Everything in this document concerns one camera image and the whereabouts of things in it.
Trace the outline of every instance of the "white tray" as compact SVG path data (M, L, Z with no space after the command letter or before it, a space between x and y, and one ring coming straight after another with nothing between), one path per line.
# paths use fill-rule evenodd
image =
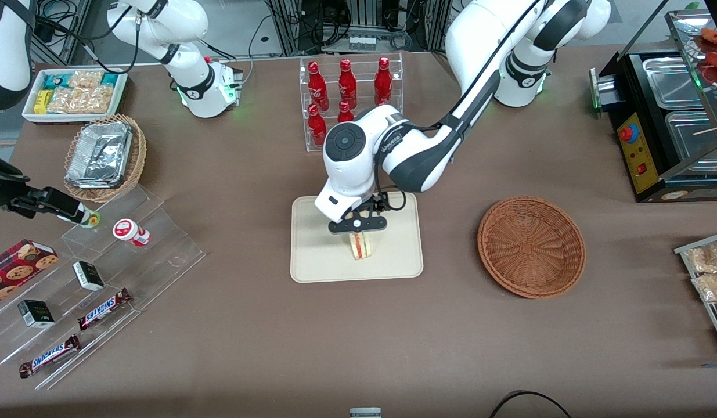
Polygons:
M366 232L373 255L354 260L348 235L333 235L329 220L314 206L316 196L300 197L291 206L291 278L298 283L415 278L423 272L423 249L417 223L417 201L407 193L401 211L383 212L387 229ZM394 204L402 195L390 193Z
M113 71L122 71L122 69L114 69ZM56 74L67 74L73 71L105 71L100 67L82 67L74 69L50 69L41 70L35 75L34 84L31 87L31 92L28 93L28 100L26 106L23 107L23 117L26 121L33 122L34 124L71 124L72 122L90 122L101 117L113 116L118 110L118 106L121 103L121 98L124 95L125 83L127 83L128 74L120 74L116 80L116 85L113 88L113 96L111 96L111 104L108 106L106 113L85 113L85 114L35 114L34 105L35 98L38 96L38 92L43 88L46 78L50 75Z

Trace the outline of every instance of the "wicker basket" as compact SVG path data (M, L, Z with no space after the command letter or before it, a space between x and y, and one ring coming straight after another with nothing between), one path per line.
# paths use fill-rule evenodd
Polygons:
M141 132L137 122L134 122L128 116L124 114L114 114L114 116L104 117L97 121L91 122L91 124L109 124L110 122L124 122L130 125L134 129L134 137L132 138L132 148L128 153L127 169L125 169L125 180L119 188L115 189L80 189L70 185L64 180L64 187L69 190L69 194L77 199L95 201L98 203L105 203L111 198L118 195L124 195L137 185L141 172L144 170L144 158L146 158L146 139L144 138L144 132ZM69 164L72 161L74 155L74 148L77 146L77 140L80 138L80 133L74 135L72 145L69 146L69 152L67 157L64 159L64 169L69 170Z
M490 275L523 297L560 296L581 278L581 231L554 204L531 196L494 204L480 222L477 249Z

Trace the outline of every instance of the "red button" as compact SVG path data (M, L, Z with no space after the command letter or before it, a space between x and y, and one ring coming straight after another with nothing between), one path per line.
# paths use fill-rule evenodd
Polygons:
M623 140L624 142L632 139L632 136L634 135L634 131L631 127L623 127L619 131L619 139Z

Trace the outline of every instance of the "floor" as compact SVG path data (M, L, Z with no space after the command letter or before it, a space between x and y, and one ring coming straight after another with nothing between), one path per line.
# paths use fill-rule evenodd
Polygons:
M105 10L115 0L95 0L87 16L83 35L98 35L107 30ZM605 29L592 39L573 40L570 45L615 45L629 42L640 26L659 5L661 0L609 0L611 18ZM250 53L254 56L278 56L282 50L279 45L273 21L267 19L255 34L263 17L269 16L268 7L263 0L199 0L209 17L209 32L205 40L211 45L235 56L247 56L252 39ZM691 0L670 0L665 10L683 9ZM705 8L704 2L698 7ZM658 42L665 40L667 28L662 16L658 14L639 39L639 42ZM134 53L132 45L125 44L115 37L95 41L96 54L106 63L130 63ZM205 55L216 56L204 45L199 48ZM138 63L153 63L154 59L143 51L139 52ZM75 53L74 64L90 63L84 51ZM0 113L0 156L9 159L12 146L22 127L22 104Z

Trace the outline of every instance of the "coca-cola bottle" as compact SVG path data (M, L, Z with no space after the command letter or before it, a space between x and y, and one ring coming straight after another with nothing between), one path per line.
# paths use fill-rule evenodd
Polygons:
M347 101L340 102L340 113L337 114L337 122L350 122L353 120L353 112Z
M318 104L321 111L327 111L330 108L330 100L327 98L325 78L319 74L319 66L315 61L311 61L307 68L309 69L309 95L312 102Z
M309 134L314 141L314 145L323 146L325 144L325 137L327 136L325 119L319 114L319 108L314 103L309 104L307 111L309 112L309 119L307 120Z
M355 109L358 105L358 89L350 59L340 59L340 79L337 80L337 85L340 87L340 100L347 101L351 109Z
M390 73L390 59L379 58L379 71L374 78L374 104L376 106L389 104L392 101L392 73Z

